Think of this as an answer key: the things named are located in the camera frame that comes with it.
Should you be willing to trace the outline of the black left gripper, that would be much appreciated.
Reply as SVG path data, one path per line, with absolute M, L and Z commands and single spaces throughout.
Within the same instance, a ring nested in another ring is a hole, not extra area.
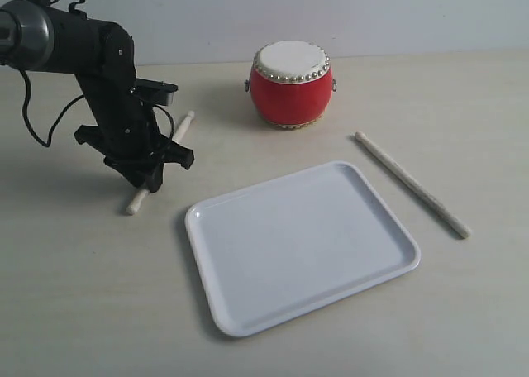
M 104 155 L 104 164 L 135 188 L 156 193 L 163 183 L 164 165 L 190 169 L 193 151 L 163 135 L 154 109 L 162 107 L 140 100 L 131 90 L 137 79 L 115 82 L 96 75 L 76 77 L 95 126 L 80 126 L 74 133 L 79 144 L 88 144 Z

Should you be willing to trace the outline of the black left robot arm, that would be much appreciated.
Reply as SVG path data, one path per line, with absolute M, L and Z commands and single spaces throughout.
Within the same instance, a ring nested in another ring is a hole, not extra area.
M 115 22 L 55 9 L 50 0 L 12 0 L 1 7 L 1 63 L 22 74 L 72 74 L 96 121 L 75 140 L 134 187 L 155 193 L 166 164 L 192 166 L 193 151 L 163 135 L 154 114 L 172 103 L 177 85 L 137 77 L 133 39 Z

